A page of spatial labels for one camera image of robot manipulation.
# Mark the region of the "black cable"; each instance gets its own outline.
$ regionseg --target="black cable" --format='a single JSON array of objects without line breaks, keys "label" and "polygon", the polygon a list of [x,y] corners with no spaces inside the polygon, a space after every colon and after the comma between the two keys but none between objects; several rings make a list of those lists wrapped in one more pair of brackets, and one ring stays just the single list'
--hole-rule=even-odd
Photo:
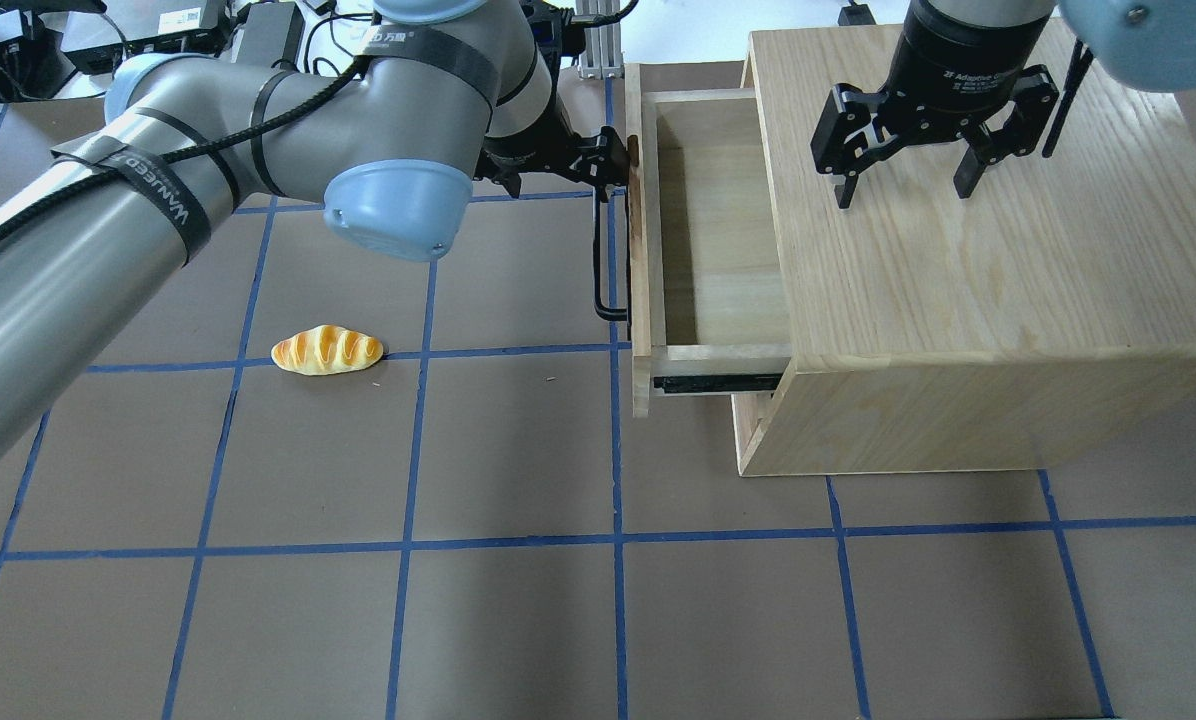
[{"label": "black cable", "polygon": [[[280,115],[274,115],[273,118],[266,120],[266,122],[251,126],[242,132],[231,133],[231,135],[219,138],[219,140],[210,141],[205,145],[195,145],[193,147],[185,147],[184,150],[173,150],[165,152],[161,159],[166,164],[179,163],[181,160],[188,160],[191,158],[199,158],[200,155],[208,155],[210,152],[226,150],[239,142],[245,142],[260,135],[264,135],[267,132],[274,132],[277,128],[291,124],[299,118],[304,118],[305,115],[313,112],[313,110],[319,109],[325,105],[338,91],[342,90],[348,83],[352,81],[360,72],[368,67],[368,57],[356,57],[350,68],[344,71],[341,77],[334,79],[330,85],[323,90],[315,92],[313,96],[309,97],[309,100],[301,102],[300,105],[295,105],[291,110],[282,112]],[[25,209],[18,210],[14,215],[4,220],[0,224],[0,242],[7,240],[10,234],[18,231],[18,228],[25,227],[26,224],[31,222],[33,219],[39,216],[42,213],[57,208],[66,200],[72,200],[81,193],[92,190],[96,187],[103,187],[103,184],[118,177],[118,170],[111,167],[96,167],[96,173],[81,178],[80,181],[72,182],[67,187],[60,187],[57,190],[48,193],[36,201],[28,205]]]},{"label": "black cable", "polygon": [[629,310],[624,307],[608,307],[602,300],[602,195],[594,188],[594,312],[608,323],[624,323],[629,321]]},{"label": "black cable", "polygon": [[634,12],[636,5],[637,0],[629,0],[629,4],[626,5],[624,8],[621,8],[618,13],[610,16],[594,16],[593,18],[576,17],[575,22],[572,24],[575,24],[576,28],[584,29],[611,26],[611,24],[616,24],[620,20],[626,19],[628,14]]},{"label": "black cable", "polygon": [[327,31],[328,31],[328,35],[330,37],[332,37],[332,45],[336,45],[337,50],[340,50],[341,53],[344,53],[346,55],[348,55],[350,57],[355,55],[355,53],[353,50],[348,49],[348,47],[346,47],[346,45],[341,45],[341,42],[338,42],[336,39],[336,23],[330,23],[329,26],[327,26]]},{"label": "black cable", "polygon": [[1081,39],[1074,42],[1074,51],[1069,59],[1069,72],[1064,73],[1064,92],[1060,97],[1058,108],[1056,108],[1056,118],[1051,120],[1051,132],[1046,134],[1046,141],[1042,145],[1043,158],[1051,158],[1051,154],[1055,154],[1056,144],[1060,142],[1060,132],[1064,129],[1064,121],[1069,118],[1069,109],[1074,104],[1074,97],[1078,97],[1078,87],[1082,86],[1082,80],[1087,77],[1087,71],[1091,69],[1093,61],[1096,61],[1096,55],[1092,54],[1091,47],[1084,44]]},{"label": "black cable", "polygon": [[127,60],[128,57],[132,57],[132,42],[127,39],[122,28],[118,28],[118,23],[115,23],[114,19],[109,17],[109,13],[100,13],[100,19],[109,23],[109,26],[114,28],[114,32],[118,33],[118,41],[122,42],[122,59]]},{"label": "black cable", "polygon": [[[305,68],[305,72],[306,73],[315,72],[313,68],[310,67],[309,56],[310,56],[310,50],[313,49],[313,45],[315,45],[315,33],[318,33],[318,28],[323,28],[323,26],[325,26],[325,24],[332,23],[332,22],[336,22],[336,20],[359,20],[359,22],[361,22],[361,20],[370,20],[370,19],[371,19],[371,13],[347,13],[344,16],[337,16],[336,13],[331,13],[331,14],[327,16],[325,18],[319,19],[317,23],[315,23],[315,26],[309,30],[309,35],[305,36],[305,53],[304,53],[304,60],[301,62],[301,66]],[[346,54],[347,55],[354,55],[354,53],[350,53],[348,50],[346,50]]]},{"label": "black cable", "polygon": [[341,74],[341,71],[336,68],[336,65],[322,55],[315,57],[315,74],[318,74],[318,63],[327,63],[327,67],[332,68],[332,74]]}]

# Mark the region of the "wooden drawer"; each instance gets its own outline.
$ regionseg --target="wooden drawer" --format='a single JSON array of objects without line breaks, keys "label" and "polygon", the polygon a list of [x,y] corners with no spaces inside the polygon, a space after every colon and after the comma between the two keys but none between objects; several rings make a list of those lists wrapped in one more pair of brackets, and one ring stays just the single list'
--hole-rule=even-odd
[{"label": "wooden drawer", "polygon": [[634,414],[652,393],[775,389],[789,365],[752,90],[640,91],[626,78],[634,172]]},{"label": "wooden drawer", "polygon": [[[1046,468],[1196,393],[1196,146],[1098,65],[1052,159],[905,150],[841,210],[808,139],[899,29],[750,35],[753,90],[626,67],[634,413],[732,396],[743,475]],[[1037,61],[1068,63],[1052,24]]]}]

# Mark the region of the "bread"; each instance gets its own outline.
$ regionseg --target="bread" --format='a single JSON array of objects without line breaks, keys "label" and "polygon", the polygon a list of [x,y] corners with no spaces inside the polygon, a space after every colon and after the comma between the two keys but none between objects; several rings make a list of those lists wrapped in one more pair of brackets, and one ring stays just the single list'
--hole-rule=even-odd
[{"label": "bread", "polygon": [[269,356],[292,373],[331,376],[370,368],[384,356],[384,343],[338,325],[318,325],[279,342]]}]

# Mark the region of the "black electronic device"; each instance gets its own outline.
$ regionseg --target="black electronic device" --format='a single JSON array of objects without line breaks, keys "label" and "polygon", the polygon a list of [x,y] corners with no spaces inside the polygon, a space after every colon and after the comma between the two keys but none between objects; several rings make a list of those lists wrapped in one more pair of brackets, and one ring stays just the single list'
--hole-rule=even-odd
[{"label": "black electronic device", "polygon": [[312,10],[319,17],[336,12],[336,0],[300,0],[300,4]]},{"label": "black electronic device", "polygon": [[873,12],[866,4],[850,4],[840,10],[840,28],[874,26]]},{"label": "black electronic device", "polygon": [[242,26],[233,61],[263,68],[294,69],[304,33],[305,17],[295,4],[248,5],[246,23]]},{"label": "black electronic device", "polygon": [[56,94],[72,69],[57,45],[59,33],[35,14],[0,13],[0,102]]},{"label": "black electronic device", "polygon": [[100,0],[2,0],[0,8],[30,13],[104,13],[109,10]]},{"label": "black electronic device", "polygon": [[[73,13],[65,26],[60,50],[91,77],[112,72],[127,55],[215,55],[228,42],[226,0],[114,1],[108,17],[112,26],[99,16]],[[126,49],[120,29],[126,37]]]}]

